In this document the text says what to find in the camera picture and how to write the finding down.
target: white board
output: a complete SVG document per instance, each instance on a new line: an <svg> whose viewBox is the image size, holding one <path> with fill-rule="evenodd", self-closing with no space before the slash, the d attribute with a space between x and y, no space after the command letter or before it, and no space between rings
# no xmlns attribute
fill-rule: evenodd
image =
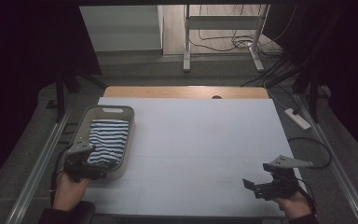
<svg viewBox="0 0 358 224"><path fill-rule="evenodd" d="M92 181L97 213L179 217L283 217L242 184L272 181L263 170L293 157L270 99L101 98L128 105L135 132L125 174Z"/></svg>

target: black cable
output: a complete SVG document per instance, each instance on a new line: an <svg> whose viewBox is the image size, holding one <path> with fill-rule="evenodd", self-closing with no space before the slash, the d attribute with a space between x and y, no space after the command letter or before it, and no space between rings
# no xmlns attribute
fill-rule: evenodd
<svg viewBox="0 0 358 224"><path fill-rule="evenodd" d="M283 66L284 64L290 62L287 57L282 57L282 58L280 58L280 60L283 60L283 61L279 64L279 66L276 66L274 69L272 69L272 70L269 72L268 75L264 76L264 77L263 77L263 80L261 80L261 84L260 84L260 81L258 81L258 82L256 83L256 85L259 85L259 86L264 87L264 86L265 86L265 82L266 82L270 77L279 75L280 73L284 72L284 71L290 66L290 64L288 64L288 65L287 65L286 67L284 67L281 71L277 72L280 68L282 68L282 66Z"/></svg>
<svg viewBox="0 0 358 224"><path fill-rule="evenodd" d="M235 15L235 8L237 7L237 5L234 5L234 8L232 8L232 11L228 14L228 15L231 15L231 14L233 14L234 13L234 15Z"/></svg>
<svg viewBox="0 0 358 224"><path fill-rule="evenodd" d="M331 163L331 160L333 159L332 155L331 155L331 151L330 149L323 143L321 143L320 141L316 140L316 139L313 139L313 138L309 138L309 137L294 137L294 138L289 138L287 139L288 142L292 142L294 140L309 140L309 141L312 141L312 142L315 142L315 143L318 143L320 144L322 147L324 147L324 149L326 150L327 154L328 154L328 159L327 159L327 163L322 165L322 166L312 166L312 167L309 167L309 169L323 169L327 166L330 165Z"/></svg>
<svg viewBox="0 0 358 224"><path fill-rule="evenodd" d="M292 94L290 94L287 90L285 90L280 84L278 84L278 87L280 87L286 94L288 94L290 96L290 99L292 99L293 103L296 104L297 108L301 108L301 106L298 104L298 102L295 101L295 99L293 99Z"/></svg>
<svg viewBox="0 0 358 224"><path fill-rule="evenodd" d="M274 71L272 71L271 74L269 74L268 76L265 76L263 79L263 87L264 89L266 89L266 91L268 92L268 94L272 97L273 100L275 100L275 102L277 102L281 107L283 107L284 110L287 110L289 107L285 106L284 104L282 104L280 101L278 101L277 98L274 97L274 95L268 90L268 88L266 87L266 80L270 77L270 76L277 76L280 73L284 72L291 64L288 64L286 67L284 67L281 71L277 72L274 74L275 71L277 71L279 68L282 67L282 65L284 65L285 63L289 62L289 60L285 60L282 64L280 64L279 67L275 68ZM292 97L292 95L289 94L290 99L297 105L297 108L295 108L293 110L293 114L296 115L298 114L298 112L300 111L301 107L299 106L299 104L295 101L295 99Z"/></svg>
<svg viewBox="0 0 358 224"><path fill-rule="evenodd" d="M53 173L51 174L51 181L50 181L50 204L51 204L51 207L54 204L54 197L55 197L55 192L56 192L56 189L57 189L57 175L59 175L61 173L61 172L57 173L58 164L60 163L62 154L66 150L68 150L72 145L73 144L70 144L70 145L64 147L63 149L61 149L60 154L58 155L57 160L55 162L54 170L53 170Z"/></svg>
<svg viewBox="0 0 358 224"><path fill-rule="evenodd" d="M254 16L255 13L253 12L252 5L250 5L250 7L251 7L252 16Z"/></svg>
<svg viewBox="0 0 358 224"><path fill-rule="evenodd" d="M313 190L312 188L310 187L310 185L305 182L304 180L302 179L298 179L297 180L303 182L308 189L310 189L310 194L312 195L312 197L310 197L310 195L305 191L303 190L300 186L298 186L298 192L305 197L305 199L307 199L307 202L308 202L308 205L310 206L310 211L312 212L313 215L316 215L316 202L315 202L315 196L313 194Z"/></svg>
<svg viewBox="0 0 358 224"><path fill-rule="evenodd" d="M275 37L274 39L270 40L268 43L275 42L275 41L278 40L284 33L286 33L287 28L289 28L290 24L292 23L293 17L294 17L295 14L296 14L296 10L297 10L297 5L295 5L295 9L293 10L292 16L290 17L289 22L287 22L287 25L286 25L286 27L284 28L284 30L282 31L282 33L281 33L280 35L278 35L278 37Z"/></svg>
<svg viewBox="0 0 358 224"><path fill-rule="evenodd" d="M273 76L275 74L275 72L280 69L286 62L288 61L288 59L286 57L282 57L280 58L274 65L272 65L272 67L269 69L268 73L265 74L264 76L262 76L261 80L258 80L257 83L255 84L255 86L258 87L264 87L264 82L271 76Z"/></svg>
<svg viewBox="0 0 358 224"><path fill-rule="evenodd" d="M272 69L274 69L274 67L275 67L277 64L279 64L279 63L282 62L282 60L283 60L283 58L280 58L280 60L278 60L275 64L273 64L268 70L264 71L264 73L263 73L261 76L259 76L259 77L255 78L255 79L252 79L252 80L249 80L249 81L243 83L242 85L240 85L240 87L244 87L244 86L246 86L247 84L249 84L249 83L251 83L251 82L257 81L258 79L261 79L261 78L267 76L268 73L269 73Z"/></svg>
<svg viewBox="0 0 358 224"><path fill-rule="evenodd" d="M241 8L241 14L242 15L242 12L243 12L243 8L244 8L245 5L242 5L242 8ZM199 11L199 15L201 15L201 12L202 12L202 5L200 5L200 11ZM232 45L234 46L234 48L231 48L231 49L214 49L214 48L211 48L211 47L208 47L206 45L198 45L198 44L194 44L191 39L189 39L190 43L196 47L202 47L202 48L206 48L206 49L212 49L212 50L216 50L216 51L221 51L221 52L225 52L225 51L231 51L231 50L234 50L234 49L248 49L249 46L246 45L246 43L253 43L253 38L250 36L250 35L239 35L239 36L236 36L236 33L237 33L237 30L235 31L234 35L233 36L215 36L215 37L207 37L207 38L203 38L201 37L200 35L200 30L199 30L199 38L200 40L211 40L211 39L224 39L224 38L231 38L231 43Z"/></svg>
<svg viewBox="0 0 358 224"><path fill-rule="evenodd" d="M275 52L265 52L263 48L261 48L262 45L260 42L257 43L257 50L259 52L259 55L265 59L273 59L273 58L281 58L284 54L286 54L285 51L282 51L281 53L275 53Z"/></svg>

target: black curtain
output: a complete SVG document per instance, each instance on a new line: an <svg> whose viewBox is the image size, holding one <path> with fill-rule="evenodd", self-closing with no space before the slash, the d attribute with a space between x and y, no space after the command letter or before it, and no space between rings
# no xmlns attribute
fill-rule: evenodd
<svg viewBox="0 0 358 224"><path fill-rule="evenodd" d="M342 3L343 14L318 55L319 83L331 91L329 104L358 142L358 1ZM337 5L308 6L300 35L303 47L292 52L295 63L310 53L318 30Z"/></svg>
<svg viewBox="0 0 358 224"><path fill-rule="evenodd" d="M0 168L65 67L101 74L78 6L0 3Z"/></svg>

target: wall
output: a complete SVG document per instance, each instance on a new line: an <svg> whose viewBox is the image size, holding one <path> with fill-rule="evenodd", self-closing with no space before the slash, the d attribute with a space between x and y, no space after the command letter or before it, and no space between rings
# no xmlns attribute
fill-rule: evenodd
<svg viewBox="0 0 358 224"><path fill-rule="evenodd" d="M95 51L162 49L158 6L81 7Z"/></svg>

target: robotic arm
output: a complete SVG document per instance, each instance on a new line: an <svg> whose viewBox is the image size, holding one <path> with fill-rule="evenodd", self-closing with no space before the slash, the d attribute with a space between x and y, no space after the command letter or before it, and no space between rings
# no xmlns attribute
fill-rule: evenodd
<svg viewBox="0 0 358 224"><path fill-rule="evenodd" d="M254 192L257 199L270 201L273 198L290 198L298 191L309 202L310 209L316 214L315 203L309 194L298 185L294 168L311 167L312 162L300 161L284 156L279 156L270 163L263 163L265 171L272 175L272 182L256 185L247 179L243 179L243 185L246 189Z"/></svg>
<svg viewBox="0 0 358 224"><path fill-rule="evenodd" d="M69 148L63 164L63 170L71 176L75 182L79 182L81 178L93 180L106 178L107 165L87 162L91 152L94 150L95 147L83 141L78 141Z"/></svg>

